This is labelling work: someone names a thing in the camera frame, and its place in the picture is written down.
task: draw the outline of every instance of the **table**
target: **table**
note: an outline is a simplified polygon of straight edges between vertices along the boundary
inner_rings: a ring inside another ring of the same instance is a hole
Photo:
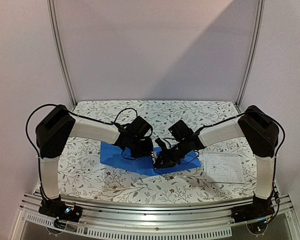
[[[135,108],[153,126],[153,142],[157,137],[171,138],[168,128],[180,119],[196,130],[203,124],[238,114],[232,102],[183,100],[81,101],[74,112],[110,122],[124,108]],[[134,118],[133,111],[125,111],[117,122],[130,123]],[[240,155],[244,183],[206,182],[203,168],[206,151]],[[91,200],[139,204],[206,203],[253,196],[257,166],[244,137],[220,142],[199,152],[200,168],[148,177],[101,164],[99,141],[70,137],[59,161],[59,191],[62,195]]]

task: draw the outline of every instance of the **white wall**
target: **white wall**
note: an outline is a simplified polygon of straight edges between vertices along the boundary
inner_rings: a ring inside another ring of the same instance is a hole
[[[8,239],[24,192],[31,192],[38,180],[25,123],[44,103],[70,105],[47,2],[0,1],[0,240]],[[43,116],[33,118],[32,137]]]
[[[256,57],[241,105],[257,105],[286,130],[276,180],[300,223],[300,0],[266,0]]]
[[[235,101],[258,0],[58,0],[78,101]]]

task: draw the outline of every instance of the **blue cloth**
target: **blue cloth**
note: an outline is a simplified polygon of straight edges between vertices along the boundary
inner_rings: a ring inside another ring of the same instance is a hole
[[[157,154],[161,151],[160,147],[155,147],[154,151]],[[194,151],[189,152],[184,159],[181,160],[182,163],[174,167],[163,168],[163,169],[154,169],[152,159],[150,156],[140,157],[136,160],[128,160],[121,157],[122,150],[118,146],[113,146],[105,142],[101,142],[101,151],[100,151],[100,163],[109,165],[118,169],[128,170],[137,174],[143,174],[147,176],[157,176],[161,174],[170,174],[174,172],[179,172],[187,169],[194,169],[201,167],[199,159],[196,157]],[[130,150],[127,148],[123,156],[126,158],[131,158]]]

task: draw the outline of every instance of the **metal vent grille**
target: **metal vent grille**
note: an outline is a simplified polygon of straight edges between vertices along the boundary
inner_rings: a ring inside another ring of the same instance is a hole
[[[80,235],[95,237],[104,240],[213,240],[232,237],[230,227],[210,231],[201,231],[196,233],[156,233],[156,234],[130,234],[130,233],[113,233],[109,231],[93,230],[89,227],[79,228],[77,231]]]
[[[26,219],[29,222],[54,229],[54,222],[49,217],[28,212]],[[185,233],[120,233],[78,225],[76,232],[72,233],[101,240],[213,240],[232,237],[231,227]]]
[[[39,224],[45,227],[52,227],[54,225],[54,222],[47,218],[47,217],[42,217],[42,216],[38,216],[35,214],[31,214],[28,213],[27,217],[26,217],[27,221],[35,223],[35,224]]]

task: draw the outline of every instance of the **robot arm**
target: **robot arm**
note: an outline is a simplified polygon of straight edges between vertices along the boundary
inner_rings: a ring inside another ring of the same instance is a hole
[[[43,204],[39,212],[51,217],[67,213],[67,220],[78,221],[81,209],[72,211],[61,201],[58,188],[58,161],[69,137],[80,137],[102,141],[120,147],[129,148],[131,156],[139,158],[150,155],[153,143],[146,133],[152,127],[138,116],[131,123],[105,123],[84,116],[70,116],[63,105],[56,106],[36,127],[36,144],[40,152],[40,180]]]
[[[249,211],[244,209],[245,213],[241,214],[237,221],[247,221],[274,213],[271,197],[273,195],[275,148],[278,144],[279,128],[260,109],[256,106],[250,106],[240,118],[226,119],[215,125],[201,127],[196,132],[193,132],[181,120],[169,130],[178,143],[167,149],[163,141],[159,138],[156,140],[156,143],[162,148],[158,157],[152,158],[153,166],[156,169],[180,164],[180,159],[183,159],[192,150],[201,150],[215,143],[245,137],[255,154],[257,182],[253,197],[254,205],[249,206]]]

